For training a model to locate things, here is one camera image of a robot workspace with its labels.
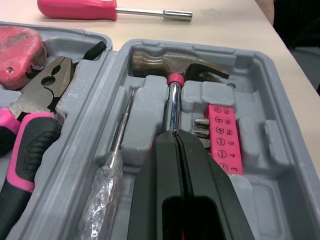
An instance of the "gray plastic case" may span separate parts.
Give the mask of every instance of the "gray plastic case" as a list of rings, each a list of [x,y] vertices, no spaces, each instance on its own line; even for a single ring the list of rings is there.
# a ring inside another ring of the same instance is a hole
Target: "gray plastic case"
[[[134,51],[159,56],[191,54],[227,68],[225,84],[188,80],[182,89],[181,129],[194,133],[194,119],[208,104],[231,106],[237,120],[244,176],[230,175],[256,240],[320,239],[320,182],[299,125],[272,60],[250,50],[136,39],[119,52],[111,40],[84,30],[15,24],[34,28],[55,57],[81,59],[103,40],[98,60],[82,60],[57,106],[66,115],[62,133],[44,154],[35,190],[7,240],[75,240],[78,223],[124,111],[129,93],[138,89],[122,144],[124,177],[111,234],[126,240],[135,177],[155,137],[163,132],[169,88],[162,76],[131,73]],[[0,107],[19,96],[0,90]],[[0,185],[10,155],[0,159]]]

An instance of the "flathead screwdriver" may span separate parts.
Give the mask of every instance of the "flathead screwdriver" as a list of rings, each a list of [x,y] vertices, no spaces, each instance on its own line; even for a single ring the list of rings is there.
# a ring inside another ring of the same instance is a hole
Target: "flathead screwdriver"
[[[193,16],[190,11],[121,8],[116,0],[37,0],[37,4],[40,12],[49,18],[115,21],[117,14],[133,14],[190,22]]]

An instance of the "metal shaft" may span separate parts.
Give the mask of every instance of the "metal shaft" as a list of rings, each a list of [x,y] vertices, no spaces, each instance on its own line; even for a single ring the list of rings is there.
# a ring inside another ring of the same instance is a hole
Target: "metal shaft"
[[[192,20],[191,11],[176,11],[176,10],[145,10],[145,9],[135,9],[135,8],[122,8],[116,7],[116,12],[118,14],[133,14],[133,15],[146,15],[154,17],[162,17],[164,19],[188,21]]]
[[[114,134],[115,138],[114,138],[114,140],[112,142],[112,146],[111,146],[111,149],[110,149],[111,152],[117,152],[120,149],[122,140],[124,138],[124,134],[125,134],[126,126],[127,126],[127,123],[128,123],[128,119],[129,119],[130,111],[131,111],[131,108],[132,108],[132,104],[134,102],[135,93],[136,93],[136,90],[133,90],[131,95],[130,95],[128,104],[126,106],[125,112],[121,117],[119,125],[117,126],[116,132]]]
[[[166,103],[165,130],[174,131],[180,129],[181,116],[181,90],[178,82],[169,85],[169,98]]]

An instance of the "beige table surface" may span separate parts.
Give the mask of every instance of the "beige table surface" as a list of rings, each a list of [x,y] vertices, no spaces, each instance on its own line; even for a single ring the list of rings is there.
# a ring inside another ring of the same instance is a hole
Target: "beige table surface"
[[[256,50],[274,61],[320,174],[320,98],[254,0],[119,0],[121,8],[193,12],[191,23],[121,14],[108,20],[54,20],[42,16],[37,0],[0,0],[0,21],[85,29],[108,35],[113,49],[136,38]]]

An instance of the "pink tape measure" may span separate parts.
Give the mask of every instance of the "pink tape measure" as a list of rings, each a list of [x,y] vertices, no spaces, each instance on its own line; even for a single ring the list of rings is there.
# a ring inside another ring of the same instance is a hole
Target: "pink tape measure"
[[[211,156],[227,174],[243,175],[240,143],[232,107],[209,105]]]
[[[0,26],[0,84],[8,90],[24,87],[26,73],[42,70],[47,50],[38,32],[21,26]]]

